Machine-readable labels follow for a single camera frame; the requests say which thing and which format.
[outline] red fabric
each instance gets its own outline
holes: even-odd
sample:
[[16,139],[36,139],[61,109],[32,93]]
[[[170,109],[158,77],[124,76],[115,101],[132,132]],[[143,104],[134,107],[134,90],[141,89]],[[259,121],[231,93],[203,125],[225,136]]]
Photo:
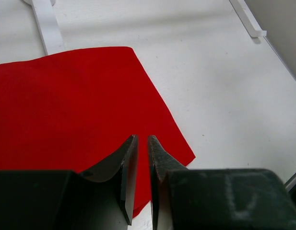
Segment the red fabric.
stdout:
[[150,200],[147,137],[182,164],[194,155],[128,47],[0,65],[0,169],[80,172],[139,136],[134,215]]

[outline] white circular base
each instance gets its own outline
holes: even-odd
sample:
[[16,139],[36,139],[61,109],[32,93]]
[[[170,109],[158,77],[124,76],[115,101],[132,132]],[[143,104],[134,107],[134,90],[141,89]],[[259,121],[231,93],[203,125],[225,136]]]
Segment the white circular base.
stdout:
[[[32,3],[33,0],[23,0],[23,1],[25,1],[27,4],[30,4],[30,5],[33,4]],[[56,0],[43,0],[43,1],[51,1],[52,6],[54,6],[54,4],[56,2]]]

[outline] white bar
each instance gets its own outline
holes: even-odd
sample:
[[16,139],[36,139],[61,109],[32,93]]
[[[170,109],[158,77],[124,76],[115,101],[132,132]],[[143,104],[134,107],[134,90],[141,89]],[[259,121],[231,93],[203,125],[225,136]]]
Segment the white bar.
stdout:
[[50,0],[32,0],[32,7],[46,55],[65,51]]
[[267,31],[261,29],[244,0],[230,0],[230,2],[251,37],[267,35]]

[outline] white surface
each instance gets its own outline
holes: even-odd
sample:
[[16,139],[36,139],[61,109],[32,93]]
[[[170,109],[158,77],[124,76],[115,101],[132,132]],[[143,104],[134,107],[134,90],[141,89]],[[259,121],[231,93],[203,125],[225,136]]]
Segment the white surface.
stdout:
[[237,15],[251,37],[264,37],[266,30],[262,30],[244,0],[230,0]]
[[[66,49],[131,46],[196,159],[190,168],[296,172],[296,82],[228,0],[59,0]],[[0,63],[43,56],[34,16],[0,0]],[[149,207],[131,230],[151,229]]]
[[52,8],[54,0],[24,0],[32,6],[46,55],[66,51]]

